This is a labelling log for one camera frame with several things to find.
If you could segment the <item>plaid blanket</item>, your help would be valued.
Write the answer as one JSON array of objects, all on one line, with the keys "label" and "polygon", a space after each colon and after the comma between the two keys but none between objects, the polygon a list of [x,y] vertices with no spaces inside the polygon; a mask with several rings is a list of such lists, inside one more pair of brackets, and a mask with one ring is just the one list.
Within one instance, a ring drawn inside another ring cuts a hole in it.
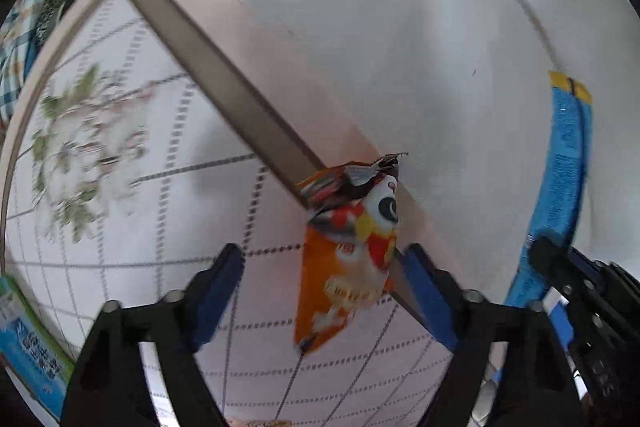
[{"label": "plaid blanket", "polygon": [[16,0],[1,26],[1,127],[14,113],[38,50],[36,26],[46,0]]}]

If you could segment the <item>blue green tissue pack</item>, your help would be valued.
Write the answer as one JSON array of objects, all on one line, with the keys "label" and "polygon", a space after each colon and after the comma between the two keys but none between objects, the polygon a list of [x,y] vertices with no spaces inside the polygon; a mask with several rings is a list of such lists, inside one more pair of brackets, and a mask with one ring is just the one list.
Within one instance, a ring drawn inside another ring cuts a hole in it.
[{"label": "blue green tissue pack", "polygon": [[1,354],[40,405],[59,421],[75,364],[11,275],[1,277]]}]

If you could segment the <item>long blue snack packet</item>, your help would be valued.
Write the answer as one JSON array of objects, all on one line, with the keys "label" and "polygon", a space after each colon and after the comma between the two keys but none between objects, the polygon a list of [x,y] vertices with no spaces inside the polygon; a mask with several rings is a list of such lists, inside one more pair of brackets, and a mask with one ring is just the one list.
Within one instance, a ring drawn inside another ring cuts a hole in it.
[{"label": "long blue snack packet", "polygon": [[523,308],[540,300],[550,284],[529,261],[534,242],[548,237],[570,246],[577,231],[586,188],[592,144],[592,96],[579,81],[550,72],[552,126],[546,167],[529,220],[518,267],[504,303]]}]

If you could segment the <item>orange panda snack packet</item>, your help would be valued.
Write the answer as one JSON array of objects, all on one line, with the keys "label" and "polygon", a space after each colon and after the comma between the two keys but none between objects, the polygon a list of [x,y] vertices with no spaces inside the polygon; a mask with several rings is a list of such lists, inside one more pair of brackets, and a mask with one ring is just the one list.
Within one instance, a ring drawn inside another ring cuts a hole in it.
[{"label": "orange panda snack packet", "polygon": [[398,154],[326,168],[299,183],[309,211],[295,319],[301,355],[378,302],[398,236]]}]

